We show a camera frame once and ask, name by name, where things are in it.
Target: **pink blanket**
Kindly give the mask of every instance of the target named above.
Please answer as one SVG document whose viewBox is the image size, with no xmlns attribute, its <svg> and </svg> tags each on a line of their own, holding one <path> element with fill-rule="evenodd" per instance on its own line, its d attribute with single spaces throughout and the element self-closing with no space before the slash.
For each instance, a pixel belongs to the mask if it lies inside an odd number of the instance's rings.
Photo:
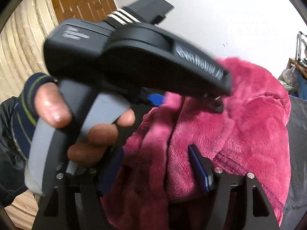
<svg viewBox="0 0 307 230">
<path fill-rule="evenodd" d="M 220 63 L 233 77 L 222 114 L 208 109 L 208 99 L 167 93 L 163 106 L 145 115 L 127 140 L 124 165 L 102 199 L 118 229 L 169 230 L 174 205 L 184 205 L 197 230 L 205 209 L 197 203 L 202 195 L 188 161 L 190 144 L 229 173 L 255 173 L 281 223 L 290 184 L 289 96 L 260 66 L 238 58 Z"/>
</svg>

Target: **logo on device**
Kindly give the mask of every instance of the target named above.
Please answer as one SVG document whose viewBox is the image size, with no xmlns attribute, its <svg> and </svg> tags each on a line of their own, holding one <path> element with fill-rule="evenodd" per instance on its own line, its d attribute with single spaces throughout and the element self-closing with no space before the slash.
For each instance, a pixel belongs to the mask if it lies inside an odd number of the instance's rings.
<svg viewBox="0 0 307 230">
<path fill-rule="evenodd" d="M 211 74 L 213 77 L 221 80 L 223 77 L 223 71 L 219 68 L 216 68 L 214 65 L 209 64 L 206 60 L 200 58 L 197 54 L 183 50 L 182 47 L 177 46 L 176 52 L 181 58 L 186 59 L 187 61 L 192 62 L 201 69 L 204 69 L 207 73 Z"/>
</svg>

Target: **black jacket sleeve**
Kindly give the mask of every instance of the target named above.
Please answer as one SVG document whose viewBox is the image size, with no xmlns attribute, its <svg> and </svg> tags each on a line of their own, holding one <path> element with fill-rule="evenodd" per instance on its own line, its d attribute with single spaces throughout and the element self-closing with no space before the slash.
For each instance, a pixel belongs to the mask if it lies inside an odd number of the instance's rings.
<svg viewBox="0 0 307 230">
<path fill-rule="evenodd" d="M 0 105 L 0 202 L 4 207 L 27 190 L 24 169 L 38 120 L 34 97 L 37 89 L 48 82 L 55 81 L 49 75 L 36 73 L 18 98 L 11 97 Z"/>
</svg>

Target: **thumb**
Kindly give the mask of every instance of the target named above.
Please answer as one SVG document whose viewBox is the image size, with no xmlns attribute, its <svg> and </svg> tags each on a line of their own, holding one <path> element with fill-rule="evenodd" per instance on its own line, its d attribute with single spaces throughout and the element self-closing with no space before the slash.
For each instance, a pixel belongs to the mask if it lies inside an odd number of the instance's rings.
<svg viewBox="0 0 307 230">
<path fill-rule="evenodd" d="M 37 114 L 54 128 L 63 128 L 72 120 L 68 106 L 54 83 L 43 84 L 37 90 L 34 105 Z"/>
</svg>

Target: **brown door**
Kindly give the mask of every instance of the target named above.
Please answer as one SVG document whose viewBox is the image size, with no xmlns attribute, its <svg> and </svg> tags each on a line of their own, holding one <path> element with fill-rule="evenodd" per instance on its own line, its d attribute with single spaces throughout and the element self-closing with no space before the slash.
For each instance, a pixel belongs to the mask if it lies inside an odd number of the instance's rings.
<svg viewBox="0 0 307 230">
<path fill-rule="evenodd" d="M 99 22 L 116 9 L 113 0 L 52 0 L 59 22 L 69 18 Z"/>
</svg>

